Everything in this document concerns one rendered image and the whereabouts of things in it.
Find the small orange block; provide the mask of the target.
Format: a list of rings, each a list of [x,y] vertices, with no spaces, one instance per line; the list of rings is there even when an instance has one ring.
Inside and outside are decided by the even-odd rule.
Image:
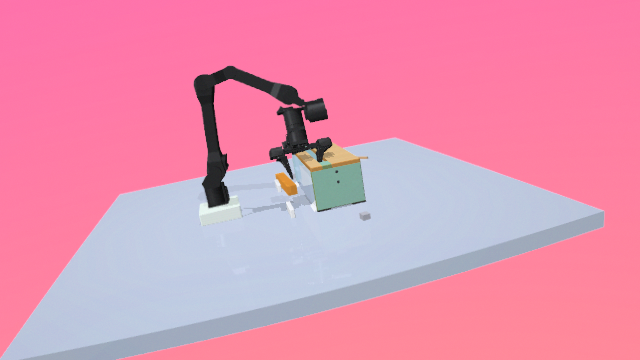
[[[282,189],[290,196],[298,194],[296,184],[284,173],[275,174]]]

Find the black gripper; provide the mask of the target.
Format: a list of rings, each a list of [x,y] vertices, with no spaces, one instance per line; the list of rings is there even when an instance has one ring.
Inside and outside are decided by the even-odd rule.
[[[317,139],[314,143],[309,143],[304,123],[293,124],[286,127],[287,136],[289,140],[289,148],[282,148],[282,146],[270,148],[269,158],[270,160],[276,159],[276,162],[280,162],[287,170],[289,176],[293,180],[293,174],[285,154],[317,149],[316,157],[317,162],[322,162],[324,152],[332,146],[332,140],[329,137]],[[307,147],[305,147],[307,146]]]

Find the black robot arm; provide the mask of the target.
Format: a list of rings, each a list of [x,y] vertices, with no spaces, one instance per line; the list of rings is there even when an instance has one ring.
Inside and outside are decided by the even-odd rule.
[[[201,114],[208,149],[207,176],[202,186],[206,193],[209,209],[229,204],[230,200],[227,186],[225,186],[224,182],[221,182],[225,177],[229,164],[227,162],[227,153],[222,154],[220,149],[214,108],[215,85],[229,79],[264,91],[284,105],[290,106],[294,104],[300,106],[287,108],[279,106],[276,114],[283,114],[285,127],[304,123],[301,110],[304,111],[305,120],[310,121],[310,123],[328,119],[328,112],[323,98],[305,102],[304,99],[298,96],[298,92],[293,86],[262,79],[237,67],[227,66],[210,75],[198,75],[194,80],[193,88],[202,109]]]

